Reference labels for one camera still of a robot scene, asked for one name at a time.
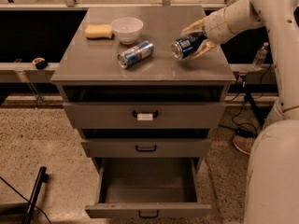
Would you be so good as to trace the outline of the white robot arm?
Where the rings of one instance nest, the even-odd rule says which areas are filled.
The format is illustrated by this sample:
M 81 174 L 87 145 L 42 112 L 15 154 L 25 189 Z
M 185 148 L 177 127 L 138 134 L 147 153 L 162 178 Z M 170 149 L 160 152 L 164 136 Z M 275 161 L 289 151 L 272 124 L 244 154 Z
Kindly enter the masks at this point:
M 244 224 L 299 224 L 298 0 L 238 0 L 182 30 L 203 32 L 200 57 L 241 32 L 266 28 L 278 88 L 254 141 L 247 170 Z

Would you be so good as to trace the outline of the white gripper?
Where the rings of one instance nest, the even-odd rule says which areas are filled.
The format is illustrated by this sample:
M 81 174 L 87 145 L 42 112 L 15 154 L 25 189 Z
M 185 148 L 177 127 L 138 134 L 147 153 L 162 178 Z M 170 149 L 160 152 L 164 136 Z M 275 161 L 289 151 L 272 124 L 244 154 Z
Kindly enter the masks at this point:
M 194 59 L 214 49 L 216 44 L 225 44 L 235 37 L 235 33 L 232 32 L 226 20 L 225 11 L 225 8 L 214 11 L 205 18 L 195 21 L 182 30 L 182 36 L 195 33 L 206 34 L 207 39 L 202 42 L 198 50 L 192 56 Z

